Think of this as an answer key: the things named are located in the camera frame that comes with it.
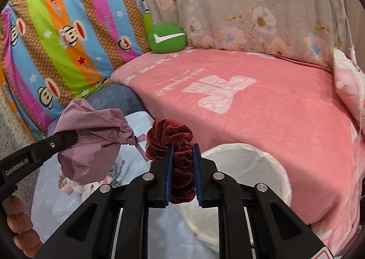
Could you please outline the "person's left hand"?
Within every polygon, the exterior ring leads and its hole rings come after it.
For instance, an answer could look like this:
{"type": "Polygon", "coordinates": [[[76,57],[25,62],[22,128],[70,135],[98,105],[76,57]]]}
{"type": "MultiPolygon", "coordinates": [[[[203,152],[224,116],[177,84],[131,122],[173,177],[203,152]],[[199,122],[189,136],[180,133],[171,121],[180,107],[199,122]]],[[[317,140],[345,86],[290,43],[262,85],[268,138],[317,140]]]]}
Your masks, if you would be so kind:
{"type": "Polygon", "coordinates": [[[25,213],[24,204],[17,196],[10,197],[9,206],[12,213],[8,215],[7,222],[10,230],[16,233],[14,243],[25,256],[34,258],[43,245],[40,236],[33,229],[33,224],[25,213]]]}

